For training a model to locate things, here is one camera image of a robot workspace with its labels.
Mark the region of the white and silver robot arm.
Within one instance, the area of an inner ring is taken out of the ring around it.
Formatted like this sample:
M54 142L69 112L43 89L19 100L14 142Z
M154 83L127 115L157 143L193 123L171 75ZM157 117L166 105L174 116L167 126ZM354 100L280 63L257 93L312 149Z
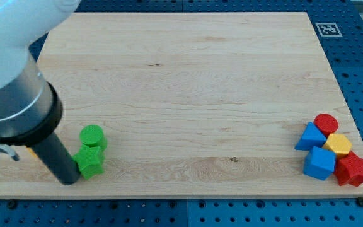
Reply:
M0 144L33 146L49 137L62 103L29 46L75 12L80 0L0 0Z

